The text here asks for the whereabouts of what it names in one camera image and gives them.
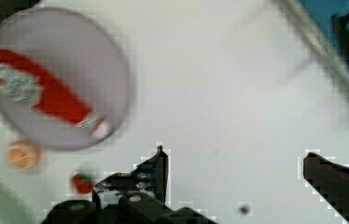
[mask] red bottle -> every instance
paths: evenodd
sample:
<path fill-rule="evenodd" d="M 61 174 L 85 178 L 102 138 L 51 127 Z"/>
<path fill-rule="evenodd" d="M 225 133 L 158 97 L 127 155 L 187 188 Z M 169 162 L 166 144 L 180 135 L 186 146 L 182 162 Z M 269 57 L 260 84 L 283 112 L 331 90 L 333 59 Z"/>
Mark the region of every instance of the red bottle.
<path fill-rule="evenodd" d="M 0 50 L 0 94 L 8 100 L 64 120 L 92 137 L 103 138 L 110 125 L 43 66 L 19 53 Z"/>

